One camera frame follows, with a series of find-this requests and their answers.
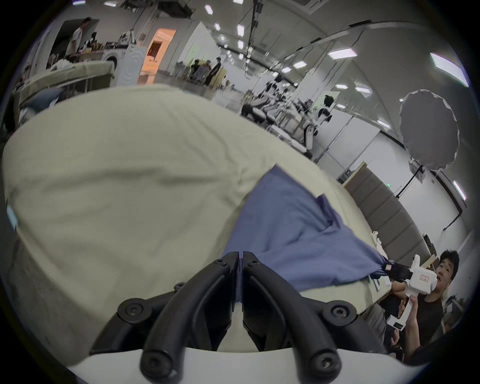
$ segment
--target blue cloth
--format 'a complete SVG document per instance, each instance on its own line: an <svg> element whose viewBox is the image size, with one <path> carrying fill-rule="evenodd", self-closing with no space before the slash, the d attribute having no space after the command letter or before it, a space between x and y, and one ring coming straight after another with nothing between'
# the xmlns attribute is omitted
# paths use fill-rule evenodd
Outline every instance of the blue cloth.
<svg viewBox="0 0 480 384"><path fill-rule="evenodd" d="M324 195L315 198L278 166L248 197L224 254L231 251L253 252L298 291L360 280L385 261L355 237Z"/></svg>

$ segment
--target bed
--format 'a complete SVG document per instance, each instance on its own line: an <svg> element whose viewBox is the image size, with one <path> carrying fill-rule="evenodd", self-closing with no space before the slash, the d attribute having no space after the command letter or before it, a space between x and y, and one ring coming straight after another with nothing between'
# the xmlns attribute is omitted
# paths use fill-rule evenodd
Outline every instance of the bed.
<svg viewBox="0 0 480 384"><path fill-rule="evenodd" d="M80 110L88 121L71 119ZM123 300L171 291L221 255L248 193L275 164L324 193L375 247L346 188L203 98L167 85L118 87L35 116L9 140L2 164L18 218L8 286L19 318L63 364L78 363ZM389 289L367 277L301 294L348 300L360 313Z"/></svg>
<svg viewBox="0 0 480 384"><path fill-rule="evenodd" d="M29 78L25 85L14 93L15 121L22 105L39 91L50 87L65 87L85 81L85 91L110 87L115 69L110 61L83 61L68 68L55 71L46 70Z"/></svg>

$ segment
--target doorway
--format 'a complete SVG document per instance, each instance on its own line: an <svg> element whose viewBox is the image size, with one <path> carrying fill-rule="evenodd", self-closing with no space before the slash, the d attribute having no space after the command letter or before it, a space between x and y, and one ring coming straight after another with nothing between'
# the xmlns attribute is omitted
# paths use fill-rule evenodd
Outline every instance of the doorway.
<svg viewBox="0 0 480 384"><path fill-rule="evenodd" d="M175 29L157 29L150 45L148 46L147 55L145 56L144 64L142 66L142 74L151 76L156 74L175 33Z"/></svg>

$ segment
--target cable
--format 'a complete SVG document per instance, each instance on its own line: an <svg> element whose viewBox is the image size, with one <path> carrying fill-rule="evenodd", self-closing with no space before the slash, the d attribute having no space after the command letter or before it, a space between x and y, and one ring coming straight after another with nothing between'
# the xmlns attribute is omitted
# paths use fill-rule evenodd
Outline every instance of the cable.
<svg viewBox="0 0 480 384"><path fill-rule="evenodd" d="M359 36L357 37L357 40L354 41L352 46L350 48L353 48L353 46L357 43L357 41L360 39L360 36L362 35L363 31L360 32Z"/></svg>
<svg viewBox="0 0 480 384"><path fill-rule="evenodd" d="M311 47L310 50L309 50L307 53L305 53L305 56L303 56L303 59L307 57L307 55L312 51L312 49L313 49L314 47L315 47L315 46Z"/></svg>
<svg viewBox="0 0 480 384"><path fill-rule="evenodd" d="M252 5L252 7L247 11L247 13L245 14L245 16L243 16L243 17L241 18L241 20L238 22L238 24L240 24L240 23L242 22L242 20L243 20L245 17L247 17L248 12L250 12L250 11L252 10L252 8L253 8L253 5Z"/></svg>

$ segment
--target floor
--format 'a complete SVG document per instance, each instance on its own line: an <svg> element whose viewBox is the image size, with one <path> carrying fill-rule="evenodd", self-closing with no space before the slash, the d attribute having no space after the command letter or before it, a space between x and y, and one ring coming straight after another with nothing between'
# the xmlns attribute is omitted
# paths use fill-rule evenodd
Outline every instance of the floor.
<svg viewBox="0 0 480 384"><path fill-rule="evenodd" d="M182 79L168 77L161 73L157 73L155 76L141 74L138 77L138 84L168 84L183 90L185 93L201 96L207 100L213 101L223 108L227 108L235 113L240 113L240 101L243 97L243 92L241 91L231 91L229 89L216 91L203 85L197 85Z"/></svg>

